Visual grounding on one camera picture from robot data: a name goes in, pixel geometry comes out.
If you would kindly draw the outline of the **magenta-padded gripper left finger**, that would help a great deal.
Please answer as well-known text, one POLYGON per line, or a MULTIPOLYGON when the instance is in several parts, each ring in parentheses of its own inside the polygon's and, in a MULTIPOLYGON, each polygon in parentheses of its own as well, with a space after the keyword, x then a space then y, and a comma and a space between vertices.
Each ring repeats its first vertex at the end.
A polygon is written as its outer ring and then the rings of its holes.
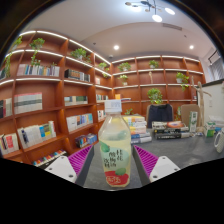
POLYGON ((94 146, 87 146, 70 156, 60 156, 46 171, 65 180, 83 186, 94 156, 94 146))

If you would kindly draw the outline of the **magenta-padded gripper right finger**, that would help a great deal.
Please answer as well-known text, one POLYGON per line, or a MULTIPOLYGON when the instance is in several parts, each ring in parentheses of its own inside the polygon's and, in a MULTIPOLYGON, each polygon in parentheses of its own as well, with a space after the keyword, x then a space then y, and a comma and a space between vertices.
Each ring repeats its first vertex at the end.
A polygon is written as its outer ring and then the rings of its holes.
POLYGON ((180 170, 167 156, 157 157, 137 145, 133 146, 133 157, 143 186, 180 170))

